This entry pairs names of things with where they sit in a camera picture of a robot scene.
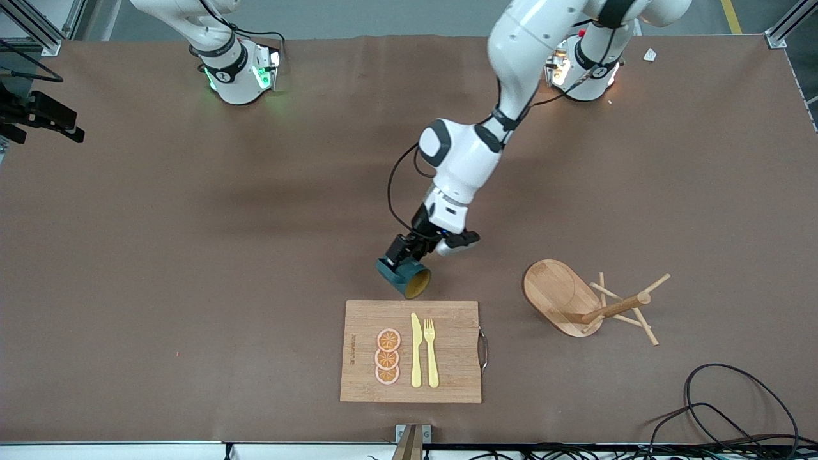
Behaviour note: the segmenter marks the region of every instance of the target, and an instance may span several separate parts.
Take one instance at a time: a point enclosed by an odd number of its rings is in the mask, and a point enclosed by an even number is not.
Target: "yellow knife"
[[[423,377],[420,376],[420,344],[423,343],[423,329],[420,328],[420,320],[417,315],[411,314],[411,385],[419,388],[423,384]]]

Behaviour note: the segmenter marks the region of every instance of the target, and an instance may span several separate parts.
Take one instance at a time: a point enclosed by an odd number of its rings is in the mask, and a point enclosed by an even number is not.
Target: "plastic fork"
[[[434,357],[434,321],[432,318],[423,320],[423,337],[429,348],[427,353],[429,356],[429,386],[437,388],[440,385],[440,377],[438,376],[438,360]]]

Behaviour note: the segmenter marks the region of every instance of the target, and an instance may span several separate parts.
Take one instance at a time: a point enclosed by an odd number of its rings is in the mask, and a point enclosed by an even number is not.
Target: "cutting board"
[[[429,386],[426,343],[420,346],[423,385],[411,385],[411,314],[434,320],[434,352],[440,386]],[[344,320],[341,401],[374,403],[482,402],[478,359],[478,305],[473,301],[348,300]],[[375,379],[375,339],[391,327],[401,335],[400,377],[392,385]]]

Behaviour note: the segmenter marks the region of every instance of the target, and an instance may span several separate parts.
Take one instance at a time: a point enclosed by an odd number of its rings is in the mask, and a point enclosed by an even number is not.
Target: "toy orange slice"
[[[383,351],[377,350],[375,352],[375,365],[385,371],[395,369],[400,361],[397,351]]]
[[[395,351],[401,345],[401,335],[394,329],[384,329],[378,334],[378,348],[383,351]]]
[[[384,385],[392,385],[394,382],[398,381],[398,377],[400,376],[401,368],[397,366],[394,369],[389,369],[388,371],[381,368],[375,368],[375,378]]]

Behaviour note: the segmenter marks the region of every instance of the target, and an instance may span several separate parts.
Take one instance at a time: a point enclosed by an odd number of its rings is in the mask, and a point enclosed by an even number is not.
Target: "table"
[[[655,63],[641,60],[647,47]],[[400,227],[392,164],[437,116],[495,98],[482,38],[293,42],[290,90],[227,106],[187,45],[66,43],[39,89],[84,144],[32,131],[0,169],[0,439],[646,441],[695,366],[752,372],[818,435],[818,139],[760,36],[638,37],[598,102],[532,110],[470,211],[481,244],[425,259],[425,300],[478,300],[483,403],[342,404],[344,302],[398,299],[375,259]],[[542,90],[541,98],[549,97]],[[403,165],[398,212],[428,186]],[[559,259],[645,315],[559,334],[521,279]],[[789,428],[718,370],[706,399]],[[724,436],[733,433],[715,430]],[[683,417],[661,441],[705,439]]]

